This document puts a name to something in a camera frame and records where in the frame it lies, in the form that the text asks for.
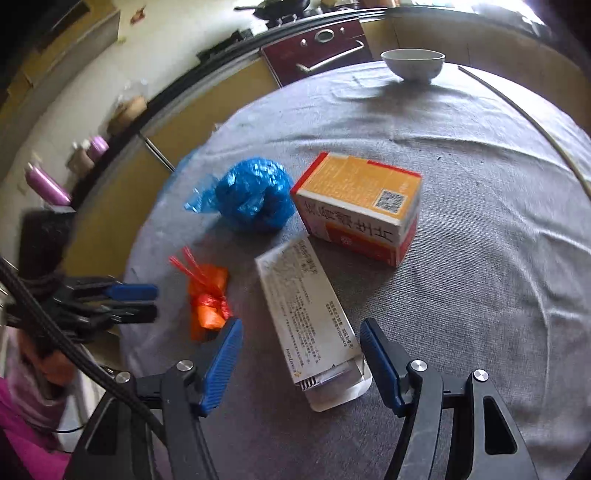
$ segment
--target pink bottle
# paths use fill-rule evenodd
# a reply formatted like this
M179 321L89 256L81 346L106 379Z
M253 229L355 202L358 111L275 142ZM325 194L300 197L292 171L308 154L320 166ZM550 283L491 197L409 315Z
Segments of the pink bottle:
M109 144L106 142L106 140L103 137L99 137L97 135L96 137L92 137L90 139L90 147L86 151L86 154L93 162L96 162L108 149Z
M50 205L68 206L72 199L41 167L28 163L25 167L28 185Z

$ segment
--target orange medicine box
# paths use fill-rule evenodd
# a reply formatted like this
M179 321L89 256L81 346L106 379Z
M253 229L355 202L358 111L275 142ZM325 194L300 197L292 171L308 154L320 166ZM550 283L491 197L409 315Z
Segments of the orange medicine box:
M310 235L397 267L417 230L420 174L322 152L291 189Z

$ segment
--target black cable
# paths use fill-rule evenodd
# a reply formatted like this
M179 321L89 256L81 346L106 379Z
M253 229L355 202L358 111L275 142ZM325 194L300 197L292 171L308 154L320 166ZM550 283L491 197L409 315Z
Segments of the black cable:
M26 419L25 419L25 423L27 425L29 425L32 429L38 430L39 432L43 432L43 433L74 433L74 432L77 432L78 430L81 430L84 427L86 427L86 423L83 423L79 427L76 427L75 429L71 429L71 430L54 430L54 429L50 429L48 427L42 427L41 425L35 425L34 423L27 421Z
M64 355L92 381L99 384L117 400L125 403L133 412L142 418L158 439L166 445L164 426L150 409L139 398L116 383L103 369L92 362L83 352L68 339L51 317L43 310L35 297L23 285L10 264L0 255L0 283L13 296L14 300L28 310L31 317Z
M78 430L83 429L84 427L86 427L86 423L83 423L79 427L76 427L75 429L70 429L70 430L50 430L50 433L74 433L74 432L77 432Z

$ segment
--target orange plastic bag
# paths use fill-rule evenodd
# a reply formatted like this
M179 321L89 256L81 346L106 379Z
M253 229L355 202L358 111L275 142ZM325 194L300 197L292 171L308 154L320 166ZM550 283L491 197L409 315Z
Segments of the orange plastic bag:
M199 265L188 247L183 255L190 268L185 267L177 257L170 262L189 277L189 300L191 302L191 338L205 341L211 330L221 329L232 316L226 299L228 269L215 265Z

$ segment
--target table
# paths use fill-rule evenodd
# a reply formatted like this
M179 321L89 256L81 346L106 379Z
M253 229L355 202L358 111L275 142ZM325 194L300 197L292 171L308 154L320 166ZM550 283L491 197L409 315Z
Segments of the table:
M564 113L491 74L591 173L591 140ZM486 369L516 420L540 478L565 478L591 439L591 203L547 141L457 66L431 85L402 82L381 62L333 70L244 107L183 161L138 234L127 281L160 288L153 325L121 329L137 375L188 357L186 278L168 256L190 245L230 269L228 298L244 323L243 351L222 405L203 422L221 479L383 477L402 421L375 385L314 413L291 384L254 258L303 230L231 231L186 212L199 179L261 156L296 179L321 151L370 158L424 177L417 236L396 271L313 241L358 332L368 316L411 356L441 372ZM444 477L445 412L435 475Z

